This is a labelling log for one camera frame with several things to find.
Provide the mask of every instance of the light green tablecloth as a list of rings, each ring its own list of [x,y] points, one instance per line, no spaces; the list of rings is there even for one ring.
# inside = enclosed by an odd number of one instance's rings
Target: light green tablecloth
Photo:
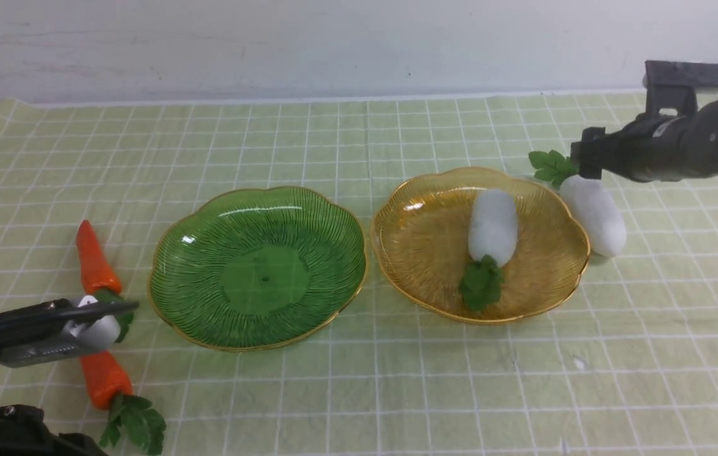
[[[403,180],[532,173],[532,149],[614,129],[642,94],[220,106],[0,102],[0,310],[80,295],[90,219],[144,304],[154,246],[237,187],[303,184],[368,224]],[[147,305],[113,350],[168,421],[165,454],[718,455],[718,179],[605,178],[629,231],[571,300],[504,327],[422,311],[374,262],[327,329],[281,350],[191,346]],[[76,360],[0,369],[0,404],[98,439]],[[119,445],[111,453],[136,453]]]

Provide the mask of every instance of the white wall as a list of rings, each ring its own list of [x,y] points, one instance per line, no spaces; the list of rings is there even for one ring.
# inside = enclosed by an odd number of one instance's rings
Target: white wall
[[[638,87],[718,61],[712,0],[0,0],[0,98]]]

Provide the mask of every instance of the fake vegetable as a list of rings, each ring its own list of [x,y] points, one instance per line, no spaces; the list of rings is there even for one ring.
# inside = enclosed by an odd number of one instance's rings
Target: fake vegetable
[[[512,259],[517,241],[516,204],[502,190],[481,191],[472,206],[469,256],[473,263],[458,287],[463,302],[473,311],[500,300],[504,282],[502,266]]]
[[[119,294],[122,292],[122,283],[105,259],[103,248],[98,241],[92,223],[84,220],[78,228],[75,237],[80,260],[80,281],[87,295],[92,295],[102,303],[115,303],[122,301]],[[121,343],[128,334],[128,329],[134,321],[134,313],[116,315],[120,325],[120,335],[116,343]]]
[[[559,189],[559,196],[587,233],[593,251],[603,257],[619,255],[626,246],[626,225],[604,184],[579,176],[569,156],[555,150],[533,151],[527,158],[536,168],[534,178]]]
[[[626,225],[600,180],[570,176],[562,183],[559,196],[587,232],[594,252],[603,257],[620,254],[626,246]]]
[[[108,265],[88,220],[81,223],[75,244],[84,291],[104,303],[122,301],[119,297],[122,283]],[[117,315],[117,320],[120,334],[115,343],[121,343],[134,320],[134,313]],[[81,357],[80,366],[92,406],[108,410],[108,423],[99,445],[107,447],[111,444],[115,447],[122,436],[122,429],[131,443],[145,454],[162,454],[167,428],[165,419],[151,408],[151,401],[134,395],[131,380],[116,358],[110,352],[102,351]]]
[[[84,220],[78,228],[75,244],[78,246],[80,280],[84,291],[93,295],[98,289],[108,288],[119,295],[122,292],[122,283],[105,260],[103,248],[89,220]]]
[[[99,440],[101,447],[118,443],[125,430],[131,443],[145,454],[162,454],[165,441],[165,419],[151,408],[151,401],[134,396],[128,374],[107,351],[80,358],[86,392],[92,406],[108,410],[108,424]]]

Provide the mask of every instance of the amber glass plate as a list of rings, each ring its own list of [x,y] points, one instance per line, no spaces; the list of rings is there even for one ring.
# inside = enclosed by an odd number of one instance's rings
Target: amber glass plate
[[[324,328],[362,288],[359,220],[303,187],[237,190],[180,220],[154,253],[154,309],[216,350],[284,346]]]
[[[475,195],[499,188],[515,198],[519,236],[504,266],[498,303],[479,314],[463,304],[458,284],[466,264]],[[384,275],[409,300],[466,323],[503,324],[543,314],[576,291],[590,243],[553,191],[491,168],[456,168],[410,179],[373,220],[373,248]]]

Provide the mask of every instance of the toy carrot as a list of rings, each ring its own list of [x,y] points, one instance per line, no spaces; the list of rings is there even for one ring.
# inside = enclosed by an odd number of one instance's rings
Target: toy carrot
[[[122,283],[114,274],[103,255],[98,237],[88,220],[78,229],[75,244],[80,258],[80,276],[84,291],[98,301],[113,303],[122,301]],[[118,317],[120,335],[116,343],[123,340],[134,319],[133,312]],[[134,388],[125,370],[108,351],[80,358],[84,371],[86,392],[98,410],[108,410],[108,423],[99,440],[101,447],[117,445],[121,438],[120,428],[125,430],[131,443],[145,454],[162,454],[165,442],[165,419],[151,408],[151,401],[134,396]]]
[[[78,246],[80,260],[80,281],[86,294],[92,295],[101,303],[121,302],[119,294],[122,292],[122,283],[108,265],[98,235],[89,220],[84,220],[79,226],[75,245]],[[134,313],[115,317],[120,325],[120,335],[115,342],[121,343],[134,321]]]
[[[122,284],[105,260],[103,248],[89,220],[84,220],[78,228],[75,244],[78,246],[80,280],[84,291],[93,295],[101,288],[108,288],[116,295],[122,293]]]
[[[101,447],[120,441],[120,427],[131,443],[145,454],[162,454],[165,442],[165,419],[151,408],[151,401],[134,396],[128,374],[107,351],[80,358],[86,392],[92,406],[108,410],[108,424],[99,440]]]

